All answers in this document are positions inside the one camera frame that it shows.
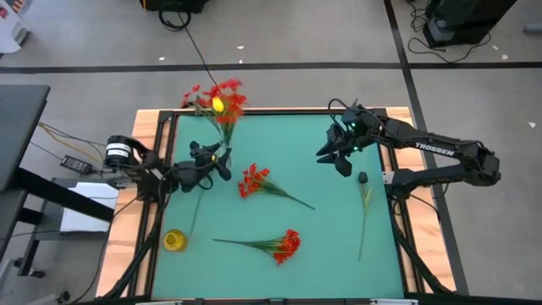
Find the wooden edge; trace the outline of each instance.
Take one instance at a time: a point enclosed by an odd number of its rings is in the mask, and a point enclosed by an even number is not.
[[[408,108],[387,108],[388,116],[394,119],[400,119],[412,125],[412,118]],[[387,149],[381,147],[384,168],[391,171],[390,156]],[[420,151],[413,148],[396,149],[397,163],[400,168],[407,168],[413,171],[424,170],[425,165]],[[429,188],[419,187],[412,192],[414,196],[420,197],[435,206],[431,190]],[[440,222],[436,212],[426,204],[411,197],[406,201],[406,208],[410,216],[414,242],[420,258],[427,264],[428,268],[439,279],[442,285],[451,290],[455,290],[456,285],[451,272],[450,259],[445,248],[444,237],[440,228]],[[396,216],[397,222],[402,230],[404,224],[401,217]],[[403,265],[405,267],[406,282],[410,292],[416,292],[415,281],[412,272],[410,258],[401,249]],[[426,292],[431,292],[425,283]]]
[[[158,127],[159,110],[138,110],[135,117],[132,137],[140,141],[146,147],[154,148],[154,138]],[[162,134],[162,146],[158,153],[160,158],[165,156],[166,145],[169,135],[169,122],[164,124]],[[119,199],[115,211],[121,209],[129,200],[136,196],[136,188],[119,191]],[[96,297],[102,296],[113,288],[116,281],[122,276],[136,249],[137,230],[141,220],[142,202],[136,201],[129,208],[117,215],[111,224],[111,233],[103,256],[102,267],[98,278]],[[147,235],[152,226],[156,207],[151,206],[147,221]],[[136,295],[144,292],[147,276],[148,254],[141,262],[139,280],[136,287]]]

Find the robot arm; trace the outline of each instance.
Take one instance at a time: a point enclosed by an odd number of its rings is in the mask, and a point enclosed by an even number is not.
[[[418,186],[459,181],[473,186],[492,186],[501,179],[499,159],[480,141],[462,141],[417,130],[408,123],[356,104],[346,106],[341,121],[346,128],[334,118],[327,131],[328,142],[317,152],[317,156],[322,156],[317,162],[335,164],[344,176],[351,175],[351,164],[346,157],[373,143],[399,149],[411,147],[459,160],[457,165],[437,169],[418,172],[399,169],[387,173],[384,179],[387,191],[399,199],[408,198]]]
[[[219,143],[210,147],[200,147],[193,141],[190,144],[190,155],[193,160],[169,166],[160,160],[153,150],[146,148],[136,139],[110,136],[104,164],[127,174],[137,184],[137,194],[141,200],[159,202],[160,193],[177,191],[179,186],[183,192],[191,191],[195,186],[201,186],[203,178],[208,178],[212,182],[209,174],[213,169],[218,171],[222,179],[229,180],[231,173],[225,164],[231,148],[218,157],[216,151],[219,148]]]

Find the black floor stripe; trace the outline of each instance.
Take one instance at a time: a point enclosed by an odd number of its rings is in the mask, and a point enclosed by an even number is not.
[[[420,101],[418,99],[418,92],[416,91],[414,79],[412,78],[412,72],[405,53],[405,48],[403,47],[403,41],[401,39],[399,27],[397,26],[397,19],[395,18],[393,6],[391,5],[390,0],[384,0],[384,5],[386,8],[386,13],[388,14],[388,20],[390,21],[392,36],[395,43],[395,48],[397,50],[397,55],[399,56],[401,70],[405,78],[406,90],[408,92],[408,97],[410,98],[414,121],[416,122],[418,129],[427,130],[427,125],[425,124],[425,119],[423,118],[422,106],[420,105]],[[432,153],[425,152],[424,157],[429,169],[434,169],[437,167],[434,160],[434,155]],[[440,185],[434,186],[433,190],[437,194],[441,194],[443,191],[442,186]],[[465,279],[461,257],[459,255],[459,250],[457,249],[456,237],[454,236],[453,227],[451,225],[450,213],[448,211],[448,207],[446,206],[446,200],[444,197],[439,197],[435,201],[440,214],[440,225],[444,235],[448,258],[450,259],[451,271],[454,276],[454,281],[456,282],[456,290],[462,295],[468,295],[467,280]]]
[[[411,63],[410,69],[539,69],[542,62],[514,62],[514,63]]]
[[[271,64],[208,64],[213,71],[272,70],[272,69],[400,69],[399,63],[271,63]],[[115,73],[115,72],[170,72],[204,71],[202,64],[88,66],[88,67],[0,67],[0,74],[45,73]]]
[[[408,69],[539,69],[542,62],[516,63],[406,63]],[[404,69],[402,63],[268,63],[268,64],[209,64],[213,71],[274,70],[274,69]],[[80,67],[0,67],[0,74],[69,74],[69,73],[133,73],[133,72],[175,72],[203,71],[202,64],[170,65],[120,65]]]

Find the white paper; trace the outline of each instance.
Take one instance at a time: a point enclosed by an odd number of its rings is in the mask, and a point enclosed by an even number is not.
[[[119,191],[106,183],[78,182],[75,187],[70,187],[69,189],[85,197],[112,198],[92,198],[92,200],[113,209],[115,209],[117,197],[119,196]],[[70,210],[69,208],[64,209],[62,223],[60,224],[61,232],[106,232],[108,228],[109,222],[95,219],[94,217]]]

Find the black power adapter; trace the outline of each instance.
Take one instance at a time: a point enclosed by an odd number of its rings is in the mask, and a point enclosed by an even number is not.
[[[92,170],[92,164],[68,155],[66,155],[62,161],[60,161],[60,166],[65,167],[66,169],[71,169],[83,175],[88,175]]]

